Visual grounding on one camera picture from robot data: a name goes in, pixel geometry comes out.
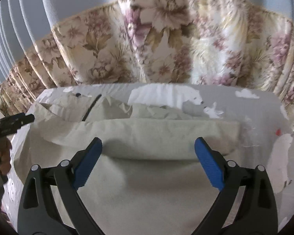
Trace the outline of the person's left hand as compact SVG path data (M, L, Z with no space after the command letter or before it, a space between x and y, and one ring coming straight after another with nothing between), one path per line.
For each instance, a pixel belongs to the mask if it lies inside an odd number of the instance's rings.
M0 172L7 175L11 170L10 151L12 145L7 137L0 138Z

